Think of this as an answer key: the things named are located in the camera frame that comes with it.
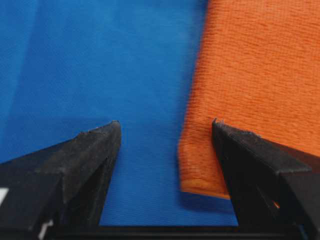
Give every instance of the woven texture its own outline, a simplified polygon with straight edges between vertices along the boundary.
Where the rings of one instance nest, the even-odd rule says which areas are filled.
[[[181,189],[228,198],[214,118],[320,156],[320,1],[211,0],[184,130]]]

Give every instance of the fabric sample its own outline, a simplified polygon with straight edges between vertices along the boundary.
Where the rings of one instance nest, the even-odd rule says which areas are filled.
[[[236,225],[230,201],[179,186],[206,9],[206,0],[0,0],[0,162],[119,120],[101,225]]]
[[[320,156],[319,13],[317,0],[209,2],[179,143],[182,191],[229,197],[214,118]]]

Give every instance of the orange mesh fabric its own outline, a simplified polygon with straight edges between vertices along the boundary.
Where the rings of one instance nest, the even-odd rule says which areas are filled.
[[[211,123],[320,156],[320,1],[211,0],[184,130],[181,189],[228,198]]]

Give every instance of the white label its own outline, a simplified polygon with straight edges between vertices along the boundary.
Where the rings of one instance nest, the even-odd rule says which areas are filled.
[[[5,200],[8,192],[9,192],[9,188],[0,187],[0,207],[2,202]]]

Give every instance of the blue cloth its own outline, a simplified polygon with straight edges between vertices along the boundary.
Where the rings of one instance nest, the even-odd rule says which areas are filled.
[[[119,120],[102,225],[235,225],[179,191],[177,144],[204,0],[1,0],[1,161]]]

